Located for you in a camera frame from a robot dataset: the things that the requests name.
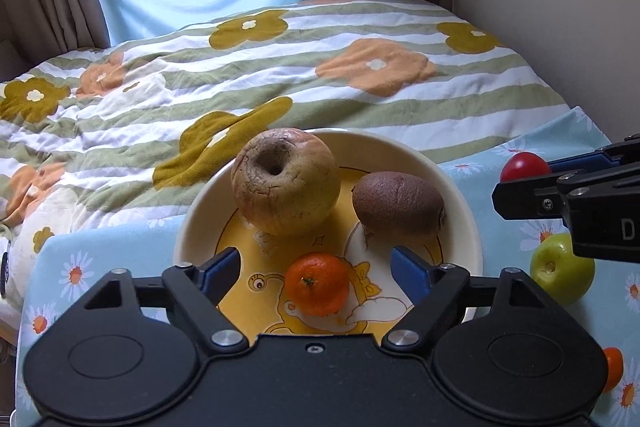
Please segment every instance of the red fruit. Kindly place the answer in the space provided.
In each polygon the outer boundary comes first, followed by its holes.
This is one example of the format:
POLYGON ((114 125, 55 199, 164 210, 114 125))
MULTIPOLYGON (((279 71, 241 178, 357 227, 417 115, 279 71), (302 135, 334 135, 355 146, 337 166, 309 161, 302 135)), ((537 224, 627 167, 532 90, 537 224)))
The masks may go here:
POLYGON ((602 392, 608 393, 620 383, 620 380, 622 380, 622 373, 624 372, 625 367, 622 360, 622 352, 617 347, 605 347, 603 351, 604 356, 607 357, 609 376, 607 377, 607 383, 605 384, 602 392))
POLYGON ((540 156, 532 152, 519 152, 504 164, 500 172, 500 183, 531 176, 543 176, 551 172, 551 167, 540 156))

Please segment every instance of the orange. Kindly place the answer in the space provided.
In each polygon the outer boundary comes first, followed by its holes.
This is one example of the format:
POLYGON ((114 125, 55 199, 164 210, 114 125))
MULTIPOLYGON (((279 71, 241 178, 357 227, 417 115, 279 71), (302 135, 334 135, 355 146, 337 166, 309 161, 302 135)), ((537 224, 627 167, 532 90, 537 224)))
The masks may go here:
POLYGON ((617 347, 605 347, 603 351, 604 356, 607 357, 609 376, 602 392, 608 393, 622 380, 622 373, 625 367, 622 360, 622 352, 617 347))
POLYGON ((324 317, 337 313, 349 295, 347 263, 329 253, 304 254, 289 266, 284 291, 307 315, 324 317))

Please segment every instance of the cartoon eye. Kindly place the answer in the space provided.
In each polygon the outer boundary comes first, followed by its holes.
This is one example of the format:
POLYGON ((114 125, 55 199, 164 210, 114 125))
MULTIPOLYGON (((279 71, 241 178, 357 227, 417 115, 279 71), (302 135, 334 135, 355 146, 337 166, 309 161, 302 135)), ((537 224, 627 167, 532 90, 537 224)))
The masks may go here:
POLYGON ((264 279, 264 275, 260 273, 256 273, 249 277, 249 288, 255 292, 259 292, 264 290, 264 287, 267 286, 267 281, 264 279))

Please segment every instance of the bed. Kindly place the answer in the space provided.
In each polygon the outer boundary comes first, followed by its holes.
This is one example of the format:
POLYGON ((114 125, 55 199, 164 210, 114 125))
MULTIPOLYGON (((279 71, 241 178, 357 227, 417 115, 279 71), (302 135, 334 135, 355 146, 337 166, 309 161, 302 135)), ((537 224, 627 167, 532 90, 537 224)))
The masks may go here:
POLYGON ((267 128, 366 129, 440 163, 568 111, 520 55, 421 0, 267 7, 52 58, 0 85, 0 334, 15 343, 51 237, 184 214, 267 128))

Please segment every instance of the wrinkled apple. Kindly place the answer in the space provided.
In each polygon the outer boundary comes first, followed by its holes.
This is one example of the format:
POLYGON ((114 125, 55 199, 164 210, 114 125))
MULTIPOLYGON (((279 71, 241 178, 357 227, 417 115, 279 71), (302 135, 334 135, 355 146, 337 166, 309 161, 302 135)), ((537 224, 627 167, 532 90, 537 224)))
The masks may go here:
POLYGON ((574 255, 569 233, 555 233, 535 249, 529 275, 559 304, 568 306, 587 293, 595 269, 593 259, 574 255))
POLYGON ((318 137, 293 128, 258 134, 231 169, 238 209, 272 235, 302 235, 329 216, 340 195, 334 154, 318 137))

